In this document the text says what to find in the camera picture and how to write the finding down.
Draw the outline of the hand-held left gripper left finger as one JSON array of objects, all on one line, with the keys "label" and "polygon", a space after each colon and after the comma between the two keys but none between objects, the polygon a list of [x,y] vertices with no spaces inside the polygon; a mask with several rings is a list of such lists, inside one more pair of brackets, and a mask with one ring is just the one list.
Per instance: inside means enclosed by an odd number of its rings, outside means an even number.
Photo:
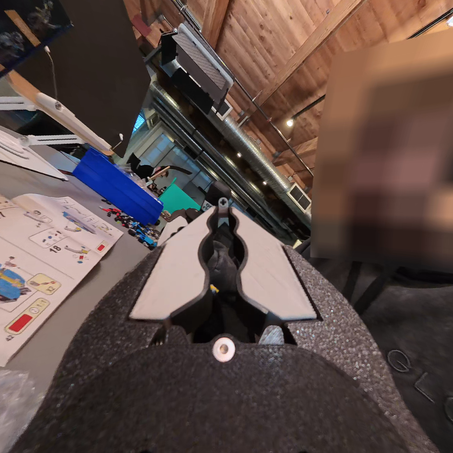
[{"label": "hand-held left gripper left finger", "polygon": [[139,291],[129,318],[182,327],[193,333],[210,316],[212,295],[207,262],[213,227],[204,213],[155,249],[157,261]]}]

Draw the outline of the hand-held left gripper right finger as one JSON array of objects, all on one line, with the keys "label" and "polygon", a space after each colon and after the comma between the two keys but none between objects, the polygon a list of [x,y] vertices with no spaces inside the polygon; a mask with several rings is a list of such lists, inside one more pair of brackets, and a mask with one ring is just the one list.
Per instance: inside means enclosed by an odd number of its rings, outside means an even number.
[{"label": "hand-held left gripper right finger", "polygon": [[317,320],[284,244],[234,207],[230,218],[234,237],[243,247],[237,273],[240,315],[252,332],[259,335],[269,325]]}]

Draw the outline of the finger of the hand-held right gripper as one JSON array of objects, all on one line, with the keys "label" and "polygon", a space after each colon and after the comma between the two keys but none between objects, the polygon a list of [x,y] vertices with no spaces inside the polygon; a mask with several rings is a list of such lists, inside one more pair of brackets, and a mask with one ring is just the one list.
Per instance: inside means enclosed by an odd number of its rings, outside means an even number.
[{"label": "finger of the hand-held right gripper", "polygon": [[172,235],[176,234],[180,229],[188,225],[187,219],[184,216],[178,216],[166,223],[162,229],[157,246],[162,246]]}]

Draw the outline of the teal green panel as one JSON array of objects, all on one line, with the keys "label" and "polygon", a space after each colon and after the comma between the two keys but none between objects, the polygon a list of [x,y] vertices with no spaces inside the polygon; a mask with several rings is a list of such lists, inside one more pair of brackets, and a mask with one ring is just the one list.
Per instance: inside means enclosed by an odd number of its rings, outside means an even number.
[{"label": "teal green panel", "polygon": [[174,178],[172,183],[165,189],[159,196],[163,203],[163,210],[172,214],[181,209],[194,208],[200,210],[201,206],[198,205],[189,195],[187,195],[176,184],[177,178]]}]

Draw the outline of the pile of toy bricks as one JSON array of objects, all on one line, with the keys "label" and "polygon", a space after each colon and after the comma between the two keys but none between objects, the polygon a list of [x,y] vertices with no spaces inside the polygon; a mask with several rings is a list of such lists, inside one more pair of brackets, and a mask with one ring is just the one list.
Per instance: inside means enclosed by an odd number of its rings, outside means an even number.
[{"label": "pile of toy bricks", "polygon": [[100,206],[99,208],[106,212],[108,217],[114,217],[114,221],[126,228],[128,234],[137,239],[140,244],[149,250],[153,250],[158,246],[158,240],[160,239],[161,232],[156,230],[154,227],[160,225],[161,220],[169,221],[171,214],[167,210],[162,211],[155,224],[145,225],[137,221],[135,218],[125,214],[120,209],[113,207],[112,203],[109,201],[105,199],[102,199],[101,201],[109,205],[109,207]]}]

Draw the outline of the grey ceiling pipes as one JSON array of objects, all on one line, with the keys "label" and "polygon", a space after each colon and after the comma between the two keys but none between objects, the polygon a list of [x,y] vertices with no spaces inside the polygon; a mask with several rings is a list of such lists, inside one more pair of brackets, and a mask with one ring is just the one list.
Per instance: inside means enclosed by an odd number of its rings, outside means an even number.
[{"label": "grey ceiling pipes", "polygon": [[200,144],[186,129],[181,126],[176,118],[159,100],[152,100],[151,106],[157,111],[159,118],[177,136],[184,146],[184,153],[194,164],[203,171],[207,178],[214,181],[222,181],[232,190],[231,198],[239,209],[250,218],[256,218],[257,204],[251,189],[243,173],[234,167],[232,161],[223,156],[209,141],[202,139]]}]

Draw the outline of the blue storage bin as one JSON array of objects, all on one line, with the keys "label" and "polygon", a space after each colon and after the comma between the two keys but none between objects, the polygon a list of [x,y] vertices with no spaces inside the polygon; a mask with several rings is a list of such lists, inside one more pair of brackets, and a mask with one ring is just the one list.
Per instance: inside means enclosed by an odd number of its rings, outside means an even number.
[{"label": "blue storage bin", "polygon": [[155,224],[162,201],[115,167],[108,158],[89,148],[72,172],[73,176],[138,222]]}]

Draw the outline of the white instruction booklet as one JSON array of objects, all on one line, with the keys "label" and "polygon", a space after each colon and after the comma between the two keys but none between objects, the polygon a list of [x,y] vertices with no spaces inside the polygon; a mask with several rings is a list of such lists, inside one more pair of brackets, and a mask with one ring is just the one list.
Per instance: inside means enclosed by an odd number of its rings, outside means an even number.
[{"label": "white instruction booklet", "polygon": [[0,365],[4,367],[123,233],[70,197],[0,197]]}]

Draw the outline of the grey ceiling air unit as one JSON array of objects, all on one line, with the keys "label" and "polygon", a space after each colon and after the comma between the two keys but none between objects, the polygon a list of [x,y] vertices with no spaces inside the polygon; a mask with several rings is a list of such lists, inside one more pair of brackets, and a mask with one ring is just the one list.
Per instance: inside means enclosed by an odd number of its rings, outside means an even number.
[{"label": "grey ceiling air unit", "polygon": [[173,85],[205,115],[216,113],[234,85],[231,71],[187,22],[161,34],[160,66]]}]

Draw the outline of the white laptop stand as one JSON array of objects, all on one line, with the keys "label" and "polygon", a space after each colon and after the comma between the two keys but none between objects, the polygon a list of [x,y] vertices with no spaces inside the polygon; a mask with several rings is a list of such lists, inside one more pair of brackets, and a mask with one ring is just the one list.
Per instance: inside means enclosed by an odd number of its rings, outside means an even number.
[{"label": "white laptop stand", "polygon": [[16,71],[10,71],[6,80],[17,96],[1,96],[1,111],[39,110],[64,126],[70,134],[21,135],[14,137],[1,131],[0,161],[33,173],[67,181],[64,173],[53,167],[31,147],[48,144],[89,144],[106,156],[114,154],[113,147],[83,124],[69,109],[56,99],[42,93]]}]

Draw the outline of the black screen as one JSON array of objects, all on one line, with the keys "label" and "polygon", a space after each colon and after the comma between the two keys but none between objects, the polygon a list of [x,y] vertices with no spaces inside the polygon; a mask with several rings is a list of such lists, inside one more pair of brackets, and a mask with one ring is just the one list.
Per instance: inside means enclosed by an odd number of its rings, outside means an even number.
[{"label": "black screen", "polygon": [[61,1],[73,27],[15,71],[123,157],[150,76],[123,1]]}]

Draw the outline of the clear bubble wrap bag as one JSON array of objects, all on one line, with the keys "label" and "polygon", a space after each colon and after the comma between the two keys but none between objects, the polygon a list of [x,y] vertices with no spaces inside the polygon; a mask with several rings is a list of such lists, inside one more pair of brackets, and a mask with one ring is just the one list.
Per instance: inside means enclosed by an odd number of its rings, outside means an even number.
[{"label": "clear bubble wrap bag", "polygon": [[35,383],[28,372],[0,371],[0,451],[8,452],[36,410]]}]

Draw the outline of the dark blue toy kit box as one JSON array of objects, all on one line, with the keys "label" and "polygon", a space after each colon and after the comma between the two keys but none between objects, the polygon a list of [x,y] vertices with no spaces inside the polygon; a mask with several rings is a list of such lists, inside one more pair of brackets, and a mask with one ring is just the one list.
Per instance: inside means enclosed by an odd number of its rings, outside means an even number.
[{"label": "dark blue toy kit box", "polygon": [[73,23],[57,0],[0,2],[0,76],[65,34]]}]

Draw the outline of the silver ceiling duct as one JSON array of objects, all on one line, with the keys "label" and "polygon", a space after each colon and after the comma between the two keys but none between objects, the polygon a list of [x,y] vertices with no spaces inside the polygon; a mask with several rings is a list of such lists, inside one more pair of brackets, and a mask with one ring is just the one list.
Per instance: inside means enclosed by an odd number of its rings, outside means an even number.
[{"label": "silver ceiling duct", "polygon": [[[204,140],[207,139],[196,129],[195,125],[190,122],[189,118],[184,115],[183,110],[178,103],[167,93],[158,83],[150,83],[150,92],[156,100],[157,105],[166,109],[173,118],[188,132],[193,138]],[[208,121],[220,132],[222,138],[239,152],[247,161],[251,168],[264,180],[273,190],[276,196],[282,200],[297,216],[308,224],[311,222],[311,201],[308,201],[307,208],[301,206],[299,202],[293,199],[291,191],[298,188],[296,183],[290,184],[271,161],[263,154],[256,142],[246,134],[232,118],[227,115],[224,120],[220,120],[213,111],[207,116]]]}]

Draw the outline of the black ceiling track rail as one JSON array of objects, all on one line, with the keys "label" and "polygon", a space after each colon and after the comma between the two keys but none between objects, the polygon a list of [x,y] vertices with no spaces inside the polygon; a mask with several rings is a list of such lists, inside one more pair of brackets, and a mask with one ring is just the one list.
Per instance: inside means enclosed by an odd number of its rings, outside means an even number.
[{"label": "black ceiling track rail", "polygon": [[320,104],[322,101],[324,101],[325,99],[325,94],[320,96],[318,99],[314,100],[313,102],[311,102],[309,105],[307,105],[306,107],[304,107],[303,109],[299,110],[297,113],[295,113],[291,119],[293,121],[295,121],[299,116],[301,116],[302,114],[304,114],[305,112],[311,110],[312,108],[314,108],[316,105]]}]

